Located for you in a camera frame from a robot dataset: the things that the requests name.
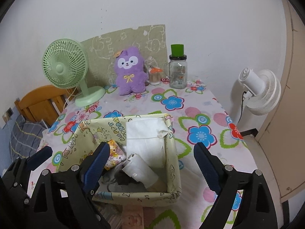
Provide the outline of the white standing fan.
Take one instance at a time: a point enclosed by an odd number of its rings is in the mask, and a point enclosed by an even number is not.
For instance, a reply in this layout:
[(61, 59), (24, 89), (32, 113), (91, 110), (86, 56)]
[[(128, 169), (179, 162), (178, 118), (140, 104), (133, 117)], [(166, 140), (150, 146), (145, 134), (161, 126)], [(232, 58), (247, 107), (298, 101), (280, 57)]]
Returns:
[(254, 72), (245, 68), (238, 77), (239, 82), (247, 89), (243, 97), (245, 106), (256, 116), (271, 112), (281, 97), (281, 84), (276, 75), (268, 69)]

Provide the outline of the white cloth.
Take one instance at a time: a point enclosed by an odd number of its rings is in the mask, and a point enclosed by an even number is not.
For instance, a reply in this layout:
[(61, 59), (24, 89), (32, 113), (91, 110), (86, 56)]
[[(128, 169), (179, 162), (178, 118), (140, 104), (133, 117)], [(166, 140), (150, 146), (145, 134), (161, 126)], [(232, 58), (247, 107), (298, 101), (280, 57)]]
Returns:
[(126, 123), (126, 154), (139, 155), (154, 169), (165, 166), (165, 139), (170, 132), (163, 118), (136, 117)]

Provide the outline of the floral tablecloth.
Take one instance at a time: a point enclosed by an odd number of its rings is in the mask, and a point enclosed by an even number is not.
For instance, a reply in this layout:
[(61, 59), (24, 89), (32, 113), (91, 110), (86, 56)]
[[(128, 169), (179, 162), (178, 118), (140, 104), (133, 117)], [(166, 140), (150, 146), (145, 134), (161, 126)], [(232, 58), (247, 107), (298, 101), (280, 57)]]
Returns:
[(115, 85), (106, 87), (105, 96), (90, 106), (78, 108), (70, 103), (51, 127), (42, 134), (40, 146), (50, 146), (53, 155), (30, 175), (28, 194), (32, 194), (40, 172), (56, 172), (78, 125), (95, 118), (128, 115), (169, 114), (177, 148), (181, 196), (167, 207), (145, 207), (145, 228), (199, 228), (217, 195), (206, 184), (195, 162), (193, 147), (203, 143), (224, 164), (241, 172), (256, 169), (242, 135), (213, 93), (202, 81), (192, 80), (183, 90), (170, 88), (167, 79), (147, 86), (140, 94), (121, 96)]

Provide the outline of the cartoon tissue pack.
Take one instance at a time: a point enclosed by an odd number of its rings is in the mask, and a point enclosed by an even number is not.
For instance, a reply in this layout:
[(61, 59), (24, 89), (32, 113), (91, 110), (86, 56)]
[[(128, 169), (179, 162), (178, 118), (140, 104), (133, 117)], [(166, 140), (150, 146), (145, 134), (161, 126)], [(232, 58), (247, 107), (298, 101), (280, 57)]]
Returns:
[(104, 169), (107, 171), (126, 160), (126, 154), (113, 139), (108, 144), (110, 147), (110, 156), (104, 166)]

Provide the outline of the purple plush toy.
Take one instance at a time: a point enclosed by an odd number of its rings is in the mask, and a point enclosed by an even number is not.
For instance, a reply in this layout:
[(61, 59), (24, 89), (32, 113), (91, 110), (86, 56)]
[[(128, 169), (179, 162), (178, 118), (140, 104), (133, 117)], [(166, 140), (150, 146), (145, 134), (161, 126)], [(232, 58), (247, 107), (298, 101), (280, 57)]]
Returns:
[(148, 74), (144, 71), (144, 58), (138, 47), (129, 47), (115, 54), (115, 84), (121, 96), (146, 91)]

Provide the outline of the pink printed packet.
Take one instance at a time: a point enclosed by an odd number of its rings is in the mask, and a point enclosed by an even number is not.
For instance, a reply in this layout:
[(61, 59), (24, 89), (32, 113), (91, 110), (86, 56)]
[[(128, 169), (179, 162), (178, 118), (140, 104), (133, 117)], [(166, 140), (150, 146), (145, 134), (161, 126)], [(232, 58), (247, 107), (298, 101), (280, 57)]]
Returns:
[(144, 210), (141, 206), (124, 206), (122, 210), (122, 229), (144, 229)]

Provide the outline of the green desk fan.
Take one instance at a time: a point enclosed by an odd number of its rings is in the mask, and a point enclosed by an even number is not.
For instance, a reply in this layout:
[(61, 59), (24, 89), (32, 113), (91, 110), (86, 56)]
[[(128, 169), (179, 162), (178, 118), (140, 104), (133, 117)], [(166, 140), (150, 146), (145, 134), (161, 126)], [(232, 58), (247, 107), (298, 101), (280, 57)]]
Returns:
[(79, 87), (81, 92), (75, 98), (75, 106), (89, 106), (101, 99), (106, 90), (101, 86), (88, 87), (88, 57), (83, 46), (72, 39), (58, 39), (52, 42), (42, 57), (45, 77), (55, 87), (70, 89)]

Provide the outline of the green patterned cardboard sheet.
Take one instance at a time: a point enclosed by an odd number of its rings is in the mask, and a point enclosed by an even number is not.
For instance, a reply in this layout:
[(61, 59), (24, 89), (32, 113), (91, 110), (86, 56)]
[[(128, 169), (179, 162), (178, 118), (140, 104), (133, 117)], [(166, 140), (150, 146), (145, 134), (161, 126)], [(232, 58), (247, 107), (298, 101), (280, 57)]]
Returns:
[(129, 47), (137, 47), (144, 58), (144, 68), (162, 69), (168, 62), (165, 25), (145, 25), (126, 28), (93, 37), (81, 42), (88, 58), (86, 83), (89, 87), (114, 85), (115, 54)]

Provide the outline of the glass jar green lid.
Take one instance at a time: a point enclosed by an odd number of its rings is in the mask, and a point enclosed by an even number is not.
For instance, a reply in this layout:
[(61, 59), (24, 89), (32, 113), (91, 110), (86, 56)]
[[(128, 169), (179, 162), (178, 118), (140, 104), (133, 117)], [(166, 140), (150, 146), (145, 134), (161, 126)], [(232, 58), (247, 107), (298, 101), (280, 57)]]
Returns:
[(183, 44), (172, 44), (169, 62), (164, 64), (164, 73), (171, 88), (183, 90), (187, 86), (188, 64)]

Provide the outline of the wall power socket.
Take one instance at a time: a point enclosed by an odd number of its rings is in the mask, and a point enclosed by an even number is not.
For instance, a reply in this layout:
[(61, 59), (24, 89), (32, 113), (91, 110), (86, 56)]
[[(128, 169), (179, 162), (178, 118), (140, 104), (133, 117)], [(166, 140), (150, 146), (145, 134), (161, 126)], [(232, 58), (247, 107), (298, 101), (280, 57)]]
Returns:
[(12, 115), (14, 114), (12, 108), (9, 108), (2, 116), (4, 123), (6, 124), (10, 118), (12, 117)]

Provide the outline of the toothpick jar orange lid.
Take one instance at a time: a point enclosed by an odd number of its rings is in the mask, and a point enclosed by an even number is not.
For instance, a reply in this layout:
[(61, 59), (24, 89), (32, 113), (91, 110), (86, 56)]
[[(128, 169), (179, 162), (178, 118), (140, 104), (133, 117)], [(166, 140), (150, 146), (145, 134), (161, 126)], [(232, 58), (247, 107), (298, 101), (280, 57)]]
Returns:
[(159, 85), (163, 70), (157, 67), (150, 66), (148, 68), (149, 83), (151, 85)]

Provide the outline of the beige door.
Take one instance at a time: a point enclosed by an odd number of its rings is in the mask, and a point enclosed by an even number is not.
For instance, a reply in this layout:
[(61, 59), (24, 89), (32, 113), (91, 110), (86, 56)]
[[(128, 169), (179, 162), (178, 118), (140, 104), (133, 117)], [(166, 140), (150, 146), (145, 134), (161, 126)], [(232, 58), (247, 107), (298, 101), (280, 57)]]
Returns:
[(286, 54), (282, 94), (256, 140), (277, 181), (280, 201), (304, 190), (304, 23), (289, 0), (282, 0), (286, 19)]

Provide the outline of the white roll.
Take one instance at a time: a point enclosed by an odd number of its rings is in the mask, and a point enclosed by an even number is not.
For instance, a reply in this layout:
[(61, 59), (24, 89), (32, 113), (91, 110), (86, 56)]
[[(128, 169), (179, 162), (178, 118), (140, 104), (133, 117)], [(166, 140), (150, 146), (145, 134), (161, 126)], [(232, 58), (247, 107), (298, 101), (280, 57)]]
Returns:
[(149, 192), (166, 192), (167, 184), (135, 153), (124, 163), (122, 171), (137, 182), (141, 182)]

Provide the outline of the wooden bed headboard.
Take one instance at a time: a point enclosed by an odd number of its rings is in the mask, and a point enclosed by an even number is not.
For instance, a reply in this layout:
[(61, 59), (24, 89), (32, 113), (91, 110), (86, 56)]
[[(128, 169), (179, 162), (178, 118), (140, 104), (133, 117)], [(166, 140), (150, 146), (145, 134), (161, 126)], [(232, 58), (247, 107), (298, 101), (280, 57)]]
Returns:
[(46, 85), (32, 90), (22, 99), (16, 99), (14, 104), (26, 120), (30, 122), (43, 120), (50, 126), (63, 112), (65, 105), (77, 94), (77, 88), (64, 90)]

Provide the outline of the yellow cartoon storage box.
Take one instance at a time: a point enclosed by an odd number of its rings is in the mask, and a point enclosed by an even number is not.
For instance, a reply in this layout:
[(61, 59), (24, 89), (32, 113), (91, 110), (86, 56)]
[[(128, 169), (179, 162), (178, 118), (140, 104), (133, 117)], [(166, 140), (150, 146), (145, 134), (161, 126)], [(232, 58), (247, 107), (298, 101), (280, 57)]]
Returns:
[(177, 150), (169, 114), (150, 114), (123, 117), (107, 117), (81, 122), (72, 139), (63, 151), (63, 158), (57, 171), (64, 172), (73, 165), (80, 165), (101, 142), (111, 139), (118, 145), (126, 142), (126, 123), (134, 119), (162, 118), (170, 133), (165, 136), (165, 170), (167, 178), (166, 192), (107, 192), (97, 191), (93, 200), (116, 205), (141, 205), (144, 207), (168, 206), (175, 203), (181, 195), (180, 170)]

